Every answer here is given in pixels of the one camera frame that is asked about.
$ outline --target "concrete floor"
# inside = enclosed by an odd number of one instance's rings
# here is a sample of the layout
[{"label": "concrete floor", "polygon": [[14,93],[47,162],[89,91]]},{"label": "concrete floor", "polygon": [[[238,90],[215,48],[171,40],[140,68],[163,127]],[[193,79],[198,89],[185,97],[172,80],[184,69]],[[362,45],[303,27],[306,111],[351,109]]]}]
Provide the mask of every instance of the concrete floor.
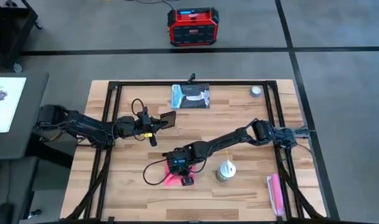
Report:
[{"label": "concrete floor", "polygon": [[[295,47],[379,46],[379,0],[281,1]],[[164,4],[29,3],[44,30],[33,30],[26,50],[171,48]],[[286,46],[274,0],[181,0],[172,5],[220,11],[218,42],[211,47]],[[340,218],[379,223],[379,52],[296,56]],[[27,72],[50,73],[44,103],[80,111],[92,80],[188,78],[194,72],[198,78],[294,79],[288,53],[31,56],[22,57],[22,64]],[[39,185],[48,181],[44,176]],[[50,181],[60,185],[66,179],[61,175]],[[61,186],[46,189],[63,195]],[[52,210],[52,220],[61,202],[50,203],[36,200],[34,207]]]}]

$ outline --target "book cover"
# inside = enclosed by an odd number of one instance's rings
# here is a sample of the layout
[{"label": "book cover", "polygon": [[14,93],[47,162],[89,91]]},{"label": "book cover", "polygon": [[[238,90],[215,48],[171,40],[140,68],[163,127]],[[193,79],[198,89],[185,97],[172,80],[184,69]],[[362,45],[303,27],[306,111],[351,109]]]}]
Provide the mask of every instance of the book cover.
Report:
[{"label": "book cover", "polygon": [[26,78],[0,77],[0,133],[7,133],[11,127],[25,82]]},{"label": "book cover", "polygon": [[209,85],[173,85],[171,90],[171,108],[210,108]]}]

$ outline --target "wooden table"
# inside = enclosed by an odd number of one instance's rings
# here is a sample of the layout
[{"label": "wooden table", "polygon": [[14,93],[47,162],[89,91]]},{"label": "wooden table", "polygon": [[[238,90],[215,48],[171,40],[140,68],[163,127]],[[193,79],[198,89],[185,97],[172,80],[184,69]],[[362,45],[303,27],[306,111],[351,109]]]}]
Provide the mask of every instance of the wooden table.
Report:
[{"label": "wooden table", "polygon": [[[276,81],[286,126],[302,126],[292,80]],[[93,81],[86,115],[101,119],[107,86],[108,81]],[[134,138],[118,139],[112,153],[102,219],[114,216],[116,221],[275,220],[266,185],[266,176],[277,172],[272,144],[261,147],[237,144],[229,147],[227,152],[216,152],[207,161],[205,169],[196,174],[195,185],[190,187],[151,186],[142,178],[145,166],[161,159],[163,152],[193,141],[219,137],[245,126],[255,117],[268,119],[264,97],[254,98],[249,90],[250,86],[210,86],[211,108],[177,110],[175,127],[157,133],[157,147]],[[118,117],[131,115],[130,105],[135,98],[143,100],[152,116],[158,117],[171,110],[170,86],[124,86]],[[299,140],[299,143],[308,147],[306,140]],[[77,148],[61,217],[66,217],[87,191],[94,154],[92,148]],[[232,180],[219,182],[215,171],[227,159],[227,154],[237,172]],[[292,158],[300,190],[316,210],[325,215],[310,152],[295,147]],[[152,166],[146,176],[150,182],[161,180],[164,164]],[[97,196],[93,203],[94,214],[96,201]]]}]

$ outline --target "red portable generator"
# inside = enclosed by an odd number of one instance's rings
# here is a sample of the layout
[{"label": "red portable generator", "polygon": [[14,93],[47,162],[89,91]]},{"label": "red portable generator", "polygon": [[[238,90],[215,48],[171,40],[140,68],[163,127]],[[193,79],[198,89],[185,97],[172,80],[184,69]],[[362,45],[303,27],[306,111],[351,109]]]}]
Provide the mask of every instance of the red portable generator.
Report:
[{"label": "red portable generator", "polygon": [[167,18],[174,46],[210,45],[217,40],[220,18],[213,7],[171,10]]}]

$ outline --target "white paper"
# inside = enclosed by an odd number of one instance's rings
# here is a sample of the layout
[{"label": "white paper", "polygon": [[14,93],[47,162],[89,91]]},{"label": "white paper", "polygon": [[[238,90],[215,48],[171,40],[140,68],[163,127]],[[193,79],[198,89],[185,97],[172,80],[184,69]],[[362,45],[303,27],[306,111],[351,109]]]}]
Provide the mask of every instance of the white paper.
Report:
[{"label": "white paper", "polygon": [[25,82],[26,78],[0,77],[0,133],[7,133],[11,127]]}]

